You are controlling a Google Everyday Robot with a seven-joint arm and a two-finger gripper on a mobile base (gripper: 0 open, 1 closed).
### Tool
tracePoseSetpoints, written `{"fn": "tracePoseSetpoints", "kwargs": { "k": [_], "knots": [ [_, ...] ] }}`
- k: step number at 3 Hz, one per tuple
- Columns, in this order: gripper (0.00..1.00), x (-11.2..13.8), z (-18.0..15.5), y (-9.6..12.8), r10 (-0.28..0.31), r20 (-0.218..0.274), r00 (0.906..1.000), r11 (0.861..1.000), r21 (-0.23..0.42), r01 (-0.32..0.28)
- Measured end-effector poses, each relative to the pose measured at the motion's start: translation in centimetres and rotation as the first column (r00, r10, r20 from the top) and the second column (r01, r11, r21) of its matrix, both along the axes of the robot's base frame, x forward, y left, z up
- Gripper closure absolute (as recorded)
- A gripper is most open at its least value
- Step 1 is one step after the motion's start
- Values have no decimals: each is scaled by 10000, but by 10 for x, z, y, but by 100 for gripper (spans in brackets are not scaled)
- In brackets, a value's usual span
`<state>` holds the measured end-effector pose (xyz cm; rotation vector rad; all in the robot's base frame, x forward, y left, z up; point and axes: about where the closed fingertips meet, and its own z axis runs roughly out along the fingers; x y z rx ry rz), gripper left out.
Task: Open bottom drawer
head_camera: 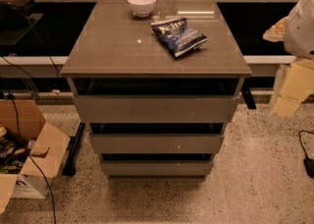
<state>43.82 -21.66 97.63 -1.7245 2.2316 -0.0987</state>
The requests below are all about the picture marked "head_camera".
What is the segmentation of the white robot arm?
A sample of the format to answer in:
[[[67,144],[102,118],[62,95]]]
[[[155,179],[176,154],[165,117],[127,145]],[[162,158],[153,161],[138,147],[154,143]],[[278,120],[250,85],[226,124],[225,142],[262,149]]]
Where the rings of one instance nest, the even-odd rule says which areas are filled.
[[[290,118],[314,91],[314,0],[299,0],[289,14],[263,34],[271,42],[282,41],[295,57],[276,73],[270,115],[276,120]]]

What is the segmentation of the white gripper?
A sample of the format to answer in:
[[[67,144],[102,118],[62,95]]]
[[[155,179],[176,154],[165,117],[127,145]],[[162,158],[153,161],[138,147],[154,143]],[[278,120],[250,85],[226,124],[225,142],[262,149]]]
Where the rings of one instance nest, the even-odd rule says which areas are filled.
[[[287,17],[267,29],[263,39],[271,42],[284,40]],[[300,104],[314,92],[314,62],[301,59],[290,65],[281,65],[276,73],[271,112],[278,118],[289,118]]]

